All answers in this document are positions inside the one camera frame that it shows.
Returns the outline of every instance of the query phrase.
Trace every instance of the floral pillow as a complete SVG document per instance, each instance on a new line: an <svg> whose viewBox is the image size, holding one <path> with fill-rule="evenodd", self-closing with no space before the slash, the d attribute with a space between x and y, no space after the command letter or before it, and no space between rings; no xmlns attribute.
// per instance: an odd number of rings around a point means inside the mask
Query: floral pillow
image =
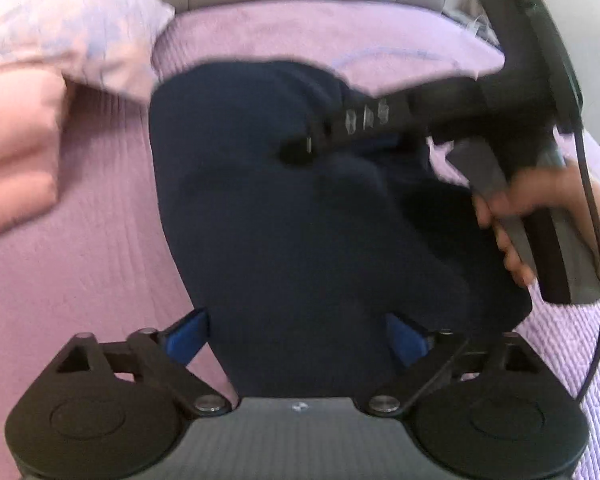
<svg viewBox="0 0 600 480"><path fill-rule="evenodd" d="M0 68L42 63L146 103L154 44L173 16L162 0L0 0Z"/></svg>

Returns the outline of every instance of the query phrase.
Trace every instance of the pillowcase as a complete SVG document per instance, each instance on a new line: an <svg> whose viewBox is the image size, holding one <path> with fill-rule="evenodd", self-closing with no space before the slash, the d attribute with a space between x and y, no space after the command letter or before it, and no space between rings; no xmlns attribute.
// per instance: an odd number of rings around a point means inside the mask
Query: pillowcase
<svg viewBox="0 0 600 480"><path fill-rule="evenodd" d="M154 44L173 16L161 0L0 0L0 68L39 62L147 103Z"/></svg>
<svg viewBox="0 0 600 480"><path fill-rule="evenodd" d="M57 70L0 71L0 232L58 200L60 133L70 97Z"/></svg>

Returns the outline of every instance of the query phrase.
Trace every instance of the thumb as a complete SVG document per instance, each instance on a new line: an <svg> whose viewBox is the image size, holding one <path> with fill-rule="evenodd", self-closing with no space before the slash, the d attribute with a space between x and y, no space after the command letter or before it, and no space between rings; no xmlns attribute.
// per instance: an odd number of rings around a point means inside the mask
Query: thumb
<svg viewBox="0 0 600 480"><path fill-rule="evenodd" d="M489 208L496 216L520 216L540 207L565 205L564 168L527 168L519 171L509 189L489 200Z"/></svg>

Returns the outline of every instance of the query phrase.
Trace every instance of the hand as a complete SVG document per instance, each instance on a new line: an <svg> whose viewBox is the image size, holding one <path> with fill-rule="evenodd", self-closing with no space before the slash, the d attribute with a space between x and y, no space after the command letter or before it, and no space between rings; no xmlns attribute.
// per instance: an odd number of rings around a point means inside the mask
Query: hand
<svg viewBox="0 0 600 480"><path fill-rule="evenodd" d="M593 181L592 185L600 214L600 183ZM580 173L572 162L568 162L565 168L522 170L512 179L506 192L496 194L488 202L480 196L474 196L474 206L480 227L493 227L498 247L505 254L504 265L520 286L528 286L535 276L531 268L520 260L498 218L524 216L539 207L567 209L586 243L594 254L598 254Z"/></svg>

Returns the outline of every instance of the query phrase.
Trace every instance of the quilted bedspread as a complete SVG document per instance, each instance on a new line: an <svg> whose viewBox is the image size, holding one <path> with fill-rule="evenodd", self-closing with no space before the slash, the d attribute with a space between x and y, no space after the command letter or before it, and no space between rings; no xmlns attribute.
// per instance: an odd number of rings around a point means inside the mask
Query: quilted bedspread
<svg viewBox="0 0 600 480"><path fill-rule="evenodd" d="M179 16L158 40L154 65L166 78L209 59L272 57L331 68L371 93L503 62L497 50L425 10L284 1ZM571 141L560 143L573 154ZM590 137L587 153L600 179L600 148ZM444 178L458 179L442 150L432 149L432 159ZM0 480L18 477L3 436L9 410L74 333L121 340L192 309L160 226L145 107L81 89L63 140L61 185L54 211L0 237ZM519 330L575 392L599 306L549 306L532 293L534 312ZM208 348L190 369L231 393ZM598 480L600 371L584 409L591 440L576 478Z"/></svg>

